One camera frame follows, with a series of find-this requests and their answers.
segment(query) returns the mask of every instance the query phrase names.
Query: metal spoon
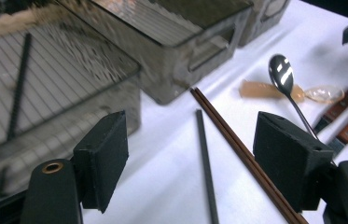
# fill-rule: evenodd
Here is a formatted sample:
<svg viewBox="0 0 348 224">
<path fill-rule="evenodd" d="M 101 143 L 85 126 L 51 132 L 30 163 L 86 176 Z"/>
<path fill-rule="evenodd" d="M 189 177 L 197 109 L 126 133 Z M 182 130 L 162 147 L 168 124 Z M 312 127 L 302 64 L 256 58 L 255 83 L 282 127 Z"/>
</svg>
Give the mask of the metal spoon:
<svg viewBox="0 0 348 224">
<path fill-rule="evenodd" d="M 299 107 L 296 105 L 296 102 L 290 95 L 293 89 L 293 68 L 290 65 L 289 60 L 284 55 L 280 54 L 272 56 L 269 64 L 269 73 L 272 84 L 276 87 L 276 89 L 278 89 L 278 91 L 286 96 L 290 103 L 292 103 L 292 105 L 295 107 L 299 117 L 310 135 L 312 135 L 315 139 L 318 139 L 316 134 L 313 132 L 313 128 L 311 128 L 311 125 L 308 123 L 304 115 L 302 115 Z"/>
</svg>

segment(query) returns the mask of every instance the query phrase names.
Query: chopsticks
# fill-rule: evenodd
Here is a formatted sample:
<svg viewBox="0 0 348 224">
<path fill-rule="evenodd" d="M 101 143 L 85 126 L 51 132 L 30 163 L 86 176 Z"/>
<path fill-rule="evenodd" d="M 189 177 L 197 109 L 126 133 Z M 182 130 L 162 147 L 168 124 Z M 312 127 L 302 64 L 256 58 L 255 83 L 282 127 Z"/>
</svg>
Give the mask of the chopsticks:
<svg viewBox="0 0 348 224">
<path fill-rule="evenodd" d="M 281 212 L 286 221 L 288 223 L 307 223 L 307 221 L 301 214 L 298 214 L 293 210 L 293 208 L 287 202 L 279 189 L 274 186 L 272 181 L 268 178 L 262 168 L 255 161 L 255 158 L 249 151 L 249 149 L 247 149 L 244 143 L 231 129 L 229 124 L 225 120 L 223 120 L 223 118 L 217 113 L 217 111 L 214 109 L 208 99 L 202 94 L 202 92 L 198 88 L 190 89 L 190 92 L 200 104 L 200 106 L 205 110 L 206 114 L 209 116 L 218 130 L 229 142 L 232 149 L 245 164 L 245 166 L 248 168 L 259 185 L 270 197 L 270 199 Z"/>
</svg>

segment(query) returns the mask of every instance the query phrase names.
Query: black chopstick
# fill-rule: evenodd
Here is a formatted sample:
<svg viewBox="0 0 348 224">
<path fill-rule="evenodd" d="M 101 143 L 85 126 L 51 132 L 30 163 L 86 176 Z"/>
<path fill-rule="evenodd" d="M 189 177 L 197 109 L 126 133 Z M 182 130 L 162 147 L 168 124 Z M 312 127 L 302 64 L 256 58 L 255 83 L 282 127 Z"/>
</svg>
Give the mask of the black chopstick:
<svg viewBox="0 0 348 224">
<path fill-rule="evenodd" d="M 208 203 L 209 203 L 209 211 L 210 211 L 210 215 L 211 215 L 211 223 L 218 224 L 219 219 L 218 219 L 217 209 L 216 209 L 214 181 L 212 178 L 211 164 L 209 162 L 208 146 L 206 144 L 206 136 L 205 136 L 205 128 L 203 126 L 202 111 L 200 109 L 198 109 L 196 111 L 196 115 L 197 115 L 197 124 L 198 124 L 200 144 L 201 144 L 201 150 L 202 150 L 203 172 L 205 175 L 206 191 L 208 194 Z"/>
<path fill-rule="evenodd" d="M 19 68 L 19 75 L 17 77 L 17 85 L 16 90 L 14 92 L 14 98 L 13 98 L 13 105 L 11 107 L 11 113 L 10 113 L 10 121 L 8 124 L 7 129 L 7 138 L 6 141 L 11 141 L 16 136 L 16 127 L 17 127 L 17 121 L 19 119 L 19 110 L 21 105 L 21 97 L 22 97 L 22 90 L 23 90 L 23 84 L 25 81 L 25 71 L 28 63 L 29 58 L 29 50 L 31 48 L 31 41 L 32 36 L 30 33 L 25 34 L 24 42 L 22 45 L 22 55 L 21 55 L 21 62 L 20 62 L 20 68 Z M 5 180 L 6 180 L 6 172 L 7 167 L 3 167 L 0 170 L 0 196 L 4 196 L 4 187 L 5 187 Z"/>
</svg>

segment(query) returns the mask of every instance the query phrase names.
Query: white table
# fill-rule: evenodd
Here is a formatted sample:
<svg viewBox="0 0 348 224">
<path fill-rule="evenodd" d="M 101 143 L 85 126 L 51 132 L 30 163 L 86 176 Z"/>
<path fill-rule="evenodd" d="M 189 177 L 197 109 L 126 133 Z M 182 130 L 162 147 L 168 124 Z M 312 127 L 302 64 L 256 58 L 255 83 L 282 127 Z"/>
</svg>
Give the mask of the white table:
<svg viewBox="0 0 348 224">
<path fill-rule="evenodd" d="M 268 61 L 284 54 L 303 89 L 321 84 L 348 88 L 348 44 L 341 44 L 348 19 L 292 0 L 278 25 L 238 49 L 196 86 L 252 150 L 258 111 L 285 117 L 303 128 L 287 99 L 244 99 L 244 79 L 270 83 Z M 299 104 L 314 125 L 328 105 Z M 85 223 L 209 223 L 209 210 L 195 111 L 201 108 L 190 92 L 169 105 L 142 95 L 142 125 L 130 136 L 130 158 L 112 200 L 102 215 L 85 210 Z M 220 223 L 285 223 L 211 120 L 203 113 L 216 206 Z M 318 136 L 326 143 L 348 121 L 348 109 Z M 348 145 L 335 162 L 348 161 Z M 323 223 L 325 203 L 303 212 L 310 223 Z"/>
</svg>

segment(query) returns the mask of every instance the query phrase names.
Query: translucent box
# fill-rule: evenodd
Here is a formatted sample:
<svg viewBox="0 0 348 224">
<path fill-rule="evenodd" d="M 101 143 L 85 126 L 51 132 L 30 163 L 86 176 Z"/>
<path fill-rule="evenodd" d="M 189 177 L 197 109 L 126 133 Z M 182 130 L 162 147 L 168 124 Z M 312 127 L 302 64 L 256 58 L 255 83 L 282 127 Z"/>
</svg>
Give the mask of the translucent box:
<svg viewBox="0 0 348 224">
<path fill-rule="evenodd" d="M 141 88 L 168 104 L 238 46 L 251 4 L 226 0 L 58 0 L 142 65 Z"/>
<path fill-rule="evenodd" d="M 276 25 L 285 13 L 290 0 L 252 0 L 253 7 L 239 47 L 245 46 Z"/>
<path fill-rule="evenodd" d="M 0 36 L 0 199 L 25 189 L 41 162 L 70 158 L 105 115 L 124 110 L 128 134 L 141 122 L 139 63 L 63 7 L 36 8 L 35 14 L 48 19 Z M 7 141 L 26 33 L 32 44 L 17 136 Z"/>
</svg>

